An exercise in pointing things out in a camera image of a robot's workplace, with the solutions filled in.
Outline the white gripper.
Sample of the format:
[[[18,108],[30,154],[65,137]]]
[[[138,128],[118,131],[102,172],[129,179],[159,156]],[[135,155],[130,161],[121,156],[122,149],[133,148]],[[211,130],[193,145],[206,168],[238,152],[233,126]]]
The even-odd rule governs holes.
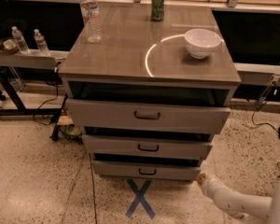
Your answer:
[[[213,197],[219,186],[218,179],[215,176],[207,175],[207,173],[198,174],[196,177],[196,182],[206,197]]]

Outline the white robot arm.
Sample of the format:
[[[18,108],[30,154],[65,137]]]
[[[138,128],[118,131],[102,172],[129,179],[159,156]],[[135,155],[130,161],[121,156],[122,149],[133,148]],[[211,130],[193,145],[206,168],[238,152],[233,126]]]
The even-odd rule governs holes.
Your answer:
[[[197,183],[204,196],[233,218],[241,219],[248,214],[265,220],[267,224],[280,224],[280,180],[272,197],[240,193],[206,173],[197,176]]]

